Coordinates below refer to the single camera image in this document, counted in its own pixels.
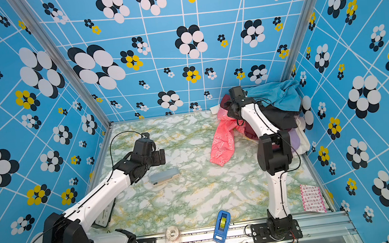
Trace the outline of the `pink printed cloth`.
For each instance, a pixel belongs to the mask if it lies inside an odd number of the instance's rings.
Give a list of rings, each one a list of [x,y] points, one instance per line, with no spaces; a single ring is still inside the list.
[[[210,162],[219,166],[224,166],[230,161],[235,153],[234,130],[244,134],[245,126],[238,124],[236,119],[228,116],[228,111],[219,107],[217,119],[219,121],[216,129],[212,147]]]

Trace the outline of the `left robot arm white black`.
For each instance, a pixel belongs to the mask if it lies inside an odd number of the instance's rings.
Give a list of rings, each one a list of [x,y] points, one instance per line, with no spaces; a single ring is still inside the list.
[[[62,214],[45,221],[42,243],[138,243],[135,234],[118,229],[94,238],[88,230],[117,196],[137,183],[152,166],[165,164],[165,151],[157,149],[150,135],[136,140],[133,151],[112,167],[112,171],[89,194]]]

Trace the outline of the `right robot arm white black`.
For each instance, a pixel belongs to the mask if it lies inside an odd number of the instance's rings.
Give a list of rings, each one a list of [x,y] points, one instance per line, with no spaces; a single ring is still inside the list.
[[[294,220],[287,196],[287,173],[293,159],[288,131],[267,119],[260,105],[241,87],[229,90],[228,116],[247,123],[258,137],[257,162],[266,173],[269,189],[267,229],[274,240],[293,236]]]

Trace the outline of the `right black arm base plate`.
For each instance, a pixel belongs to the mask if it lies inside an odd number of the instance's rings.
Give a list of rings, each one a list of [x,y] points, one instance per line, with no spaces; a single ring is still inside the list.
[[[282,219],[274,223],[252,224],[250,226],[254,243],[275,243],[301,239],[304,235],[294,219]]]

